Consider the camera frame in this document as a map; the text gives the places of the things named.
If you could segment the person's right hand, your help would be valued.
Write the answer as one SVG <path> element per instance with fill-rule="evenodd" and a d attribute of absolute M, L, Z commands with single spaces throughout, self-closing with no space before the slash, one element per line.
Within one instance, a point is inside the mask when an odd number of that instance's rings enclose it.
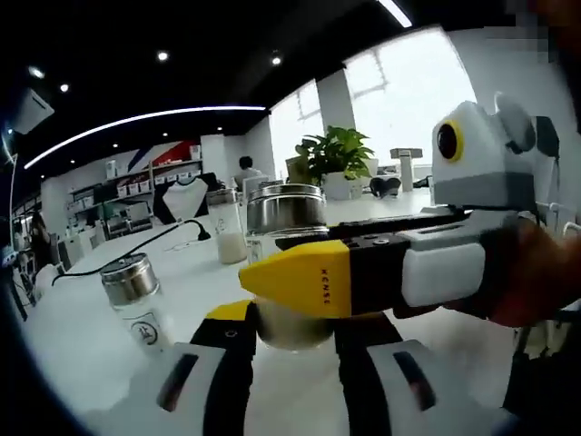
<path fill-rule="evenodd" d="M 556 240 L 536 223 L 516 218 L 479 241 L 486 263 L 476 293 L 418 308 L 398 298 L 393 314 L 406 319 L 444 307 L 517 328 L 548 320 L 580 299 L 579 235 Z"/>

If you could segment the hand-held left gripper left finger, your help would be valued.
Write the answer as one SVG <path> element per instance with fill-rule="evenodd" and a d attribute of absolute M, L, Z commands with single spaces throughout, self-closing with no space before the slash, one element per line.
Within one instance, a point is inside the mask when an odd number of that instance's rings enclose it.
<path fill-rule="evenodd" d="M 209 312 L 188 343 L 177 343 L 177 361 L 157 397 L 177 420 L 167 435 L 242 435 L 256 353 L 256 304 L 242 300 Z"/>

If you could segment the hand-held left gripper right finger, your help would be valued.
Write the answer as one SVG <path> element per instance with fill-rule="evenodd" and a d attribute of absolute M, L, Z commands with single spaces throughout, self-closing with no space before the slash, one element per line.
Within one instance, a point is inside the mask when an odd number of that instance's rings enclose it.
<path fill-rule="evenodd" d="M 455 435 L 457 381 L 383 313 L 333 323 L 350 435 Z"/>

